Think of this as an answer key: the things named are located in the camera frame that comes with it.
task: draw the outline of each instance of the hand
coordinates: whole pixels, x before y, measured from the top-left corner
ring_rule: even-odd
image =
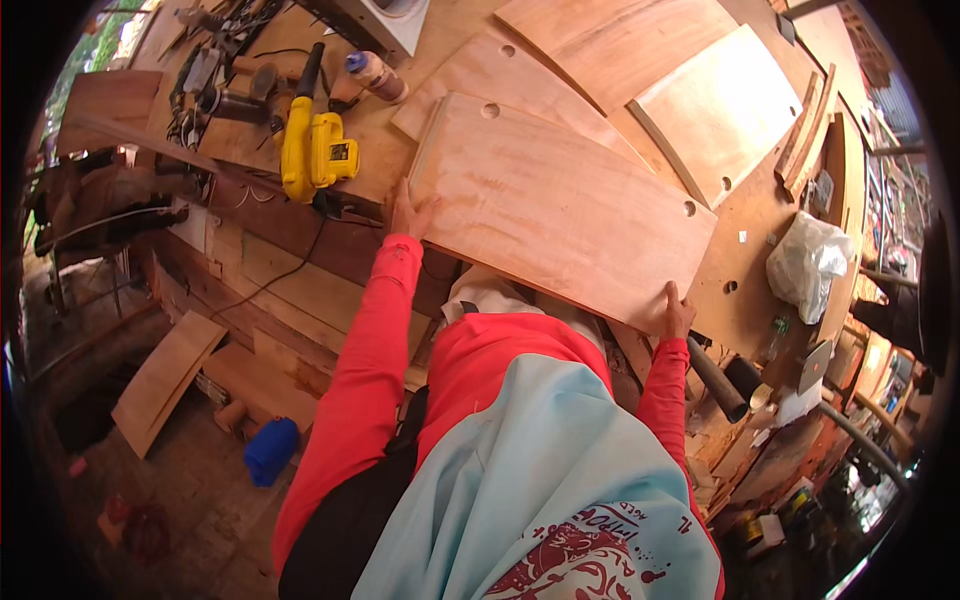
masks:
[[[440,204],[440,194],[434,194],[419,211],[410,204],[407,178],[401,178],[394,186],[394,214],[390,223],[392,233],[406,233],[415,240],[422,240],[430,229],[430,222]]]
[[[680,300],[677,282],[667,281],[666,312],[663,313],[663,319],[666,321],[664,337],[686,340],[686,336],[690,333],[690,326],[693,325],[693,319],[696,316],[697,309],[693,307],[690,300],[686,298]]]

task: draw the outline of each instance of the red long-sleeve shirt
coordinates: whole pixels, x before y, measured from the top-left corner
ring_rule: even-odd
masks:
[[[384,447],[396,432],[396,408],[403,401],[403,373],[409,362],[407,328],[422,257],[420,243],[402,234],[388,235],[377,254],[333,382],[317,403],[310,443],[276,520],[273,550],[277,574],[321,500],[382,459]],[[430,397],[418,437],[417,468],[451,427],[493,403],[508,366],[522,353],[583,363],[611,389],[605,356],[567,324],[532,313],[468,314],[442,331],[433,347]],[[684,474],[688,363],[685,340],[661,340],[636,410],[637,418],[650,428]],[[699,519],[692,487],[690,506]],[[717,598],[722,596],[721,570]]]

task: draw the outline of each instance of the round hole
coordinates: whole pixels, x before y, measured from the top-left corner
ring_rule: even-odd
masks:
[[[495,119],[500,116],[500,107],[491,102],[480,109],[480,114],[482,114],[485,119]]]

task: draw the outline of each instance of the hand tool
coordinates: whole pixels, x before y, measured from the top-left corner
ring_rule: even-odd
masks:
[[[280,175],[287,197],[301,204],[314,203],[319,191],[343,179],[352,179],[359,168],[356,140],[344,139],[344,122],[339,114],[313,115],[313,92],[324,57],[324,45],[313,45],[296,97],[290,106],[290,118],[283,133]],[[315,207],[325,210],[325,195]]]

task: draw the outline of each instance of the sticker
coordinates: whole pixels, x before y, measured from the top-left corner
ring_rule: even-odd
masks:
[[[330,160],[348,160],[349,158],[349,144],[333,144],[330,146]]]

